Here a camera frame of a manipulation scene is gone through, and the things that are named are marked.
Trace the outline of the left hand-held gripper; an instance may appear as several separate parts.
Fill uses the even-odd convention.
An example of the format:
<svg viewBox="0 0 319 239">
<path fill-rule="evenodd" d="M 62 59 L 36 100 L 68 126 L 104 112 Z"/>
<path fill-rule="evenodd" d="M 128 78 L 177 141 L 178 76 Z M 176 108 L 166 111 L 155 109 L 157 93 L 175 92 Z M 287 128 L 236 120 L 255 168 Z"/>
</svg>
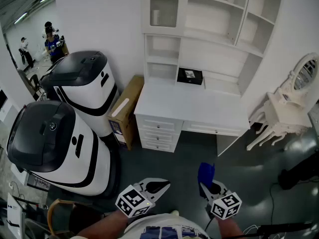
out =
<svg viewBox="0 0 319 239">
<path fill-rule="evenodd" d="M 156 202 L 170 187 L 170 182 L 161 178 L 146 178 L 139 185 L 143 190 L 149 190 L 149 196 Z M 133 185 L 122 191 L 115 202 L 116 207 L 128 218 L 147 213 L 153 206 L 149 199 L 143 196 Z"/>
</svg>

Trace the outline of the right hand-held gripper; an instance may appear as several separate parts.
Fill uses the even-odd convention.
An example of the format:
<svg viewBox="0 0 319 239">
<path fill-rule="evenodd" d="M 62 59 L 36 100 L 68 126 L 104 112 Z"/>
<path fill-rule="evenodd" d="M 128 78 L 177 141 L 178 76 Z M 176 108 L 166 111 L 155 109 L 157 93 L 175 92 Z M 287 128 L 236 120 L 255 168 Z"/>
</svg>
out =
<svg viewBox="0 0 319 239">
<path fill-rule="evenodd" d="M 212 194 L 209 189 L 202 183 L 199 183 L 200 196 L 208 201 L 207 212 L 210 216 L 226 220 L 238 214 L 242 200 L 238 194 L 231 192 L 220 181 L 213 180 L 215 188 L 220 190 L 217 194 Z"/>
</svg>

